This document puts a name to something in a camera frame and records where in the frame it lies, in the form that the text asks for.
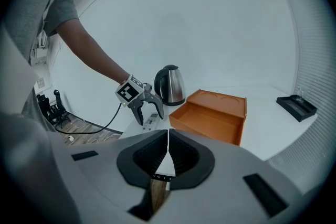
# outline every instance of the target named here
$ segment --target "kettle lid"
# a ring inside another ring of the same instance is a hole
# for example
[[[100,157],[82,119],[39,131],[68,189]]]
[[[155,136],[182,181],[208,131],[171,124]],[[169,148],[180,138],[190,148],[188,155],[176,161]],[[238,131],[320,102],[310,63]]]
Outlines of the kettle lid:
[[[179,67],[178,66],[175,66],[175,65],[167,65],[164,67],[164,69],[168,69],[168,70],[176,70],[178,69]]]

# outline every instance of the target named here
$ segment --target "gray t-shirt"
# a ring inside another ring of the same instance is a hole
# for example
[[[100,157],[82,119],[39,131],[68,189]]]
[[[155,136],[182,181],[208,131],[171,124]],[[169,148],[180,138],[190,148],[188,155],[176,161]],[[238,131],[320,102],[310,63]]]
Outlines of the gray t-shirt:
[[[12,0],[4,16],[4,24],[9,35],[27,61],[29,61],[34,40],[41,31],[43,12],[48,1]],[[78,19],[74,0],[54,0],[43,26],[44,31],[48,36],[52,36],[56,34],[58,25],[70,19]],[[47,131],[55,131],[42,115],[34,90],[29,95],[22,114],[41,123]]]

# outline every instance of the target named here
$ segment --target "white table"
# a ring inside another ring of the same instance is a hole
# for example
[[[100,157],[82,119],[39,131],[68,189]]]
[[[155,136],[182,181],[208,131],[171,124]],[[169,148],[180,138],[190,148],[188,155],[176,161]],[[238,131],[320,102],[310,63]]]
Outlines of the white table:
[[[197,90],[197,88],[186,89],[186,96]],[[247,118],[240,146],[263,161],[273,157],[292,144],[317,118],[317,114],[315,114],[302,122],[298,122],[291,114],[276,103],[278,97],[288,95],[272,86],[219,87],[202,88],[202,90],[247,98]],[[156,129],[172,128],[169,122],[169,114],[180,106],[164,105],[164,118],[158,123]],[[153,112],[156,112],[154,105],[144,104],[142,107],[144,121]],[[143,132],[142,126],[134,119],[120,138],[134,136]],[[157,170],[158,172],[166,175],[175,174],[172,174],[174,169],[166,158]]]

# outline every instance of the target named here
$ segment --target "white device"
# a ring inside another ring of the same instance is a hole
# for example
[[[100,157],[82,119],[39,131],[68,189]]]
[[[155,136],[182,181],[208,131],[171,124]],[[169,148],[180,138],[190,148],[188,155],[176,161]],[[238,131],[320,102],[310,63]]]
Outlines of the white device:
[[[143,93],[144,90],[143,83],[137,80],[133,75],[130,75],[125,82],[119,85],[115,94],[122,105],[127,106],[141,93]]]
[[[143,125],[143,130],[150,132],[156,130],[157,124],[159,123],[159,114],[152,113],[151,116],[146,120],[145,124]]]

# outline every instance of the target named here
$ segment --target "orange wooden tray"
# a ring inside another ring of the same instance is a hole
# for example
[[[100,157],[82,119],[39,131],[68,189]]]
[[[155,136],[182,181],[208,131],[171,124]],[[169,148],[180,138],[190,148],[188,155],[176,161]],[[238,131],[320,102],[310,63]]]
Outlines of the orange wooden tray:
[[[198,90],[169,115],[169,120],[178,130],[239,146],[246,115],[246,98]]]

